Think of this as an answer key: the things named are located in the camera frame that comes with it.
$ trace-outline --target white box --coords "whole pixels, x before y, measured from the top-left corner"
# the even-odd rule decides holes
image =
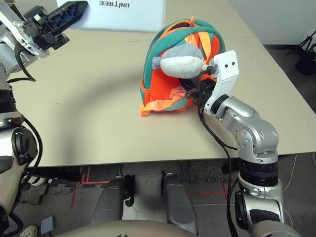
[[[57,0],[61,6],[70,0]],[[165,0],[86,0],[82,18],[71,28],[158,32],[163,28]]]

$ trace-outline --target buckle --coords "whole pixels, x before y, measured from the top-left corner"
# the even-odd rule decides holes
[[[162,100],[155,100],[152,102],[152,110],[154,111],[161,111],[163,110],[162,107]]]

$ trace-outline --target beige table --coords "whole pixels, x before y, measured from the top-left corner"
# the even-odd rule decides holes
[[[191,4],[167,1],[166,23],[195,15],[213,24],[227,50],[237,52],[240,76],[233,95],[276,127],[279,154],[316,150],[315,114],[232,7],[224,0]],[[28,68],[36,83],[13,85],[18,109],[43,139],[40,166],[225,157],[199,122],[195,106],[139,115],[144,58],[155,34],[66,34],[68,44]],[[235,146],[214,118],[207,122]]]

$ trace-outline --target white bracket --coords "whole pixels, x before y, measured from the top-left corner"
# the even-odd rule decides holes
[[[215,55],[213,63],[217,67],[215,74],[217,82],[211,97],[204,106],[204,112],[207,115],[212,115],[212,105],[219,97],[230,94],[239,75],[237,56],[233,50]]]

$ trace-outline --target stuffed toy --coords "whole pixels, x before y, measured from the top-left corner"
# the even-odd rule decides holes
[[[190,79],[206,70],[203,55],[198,47],[185,43],[166,50],[163,56],[153,58],[153,69],[174,78]]]

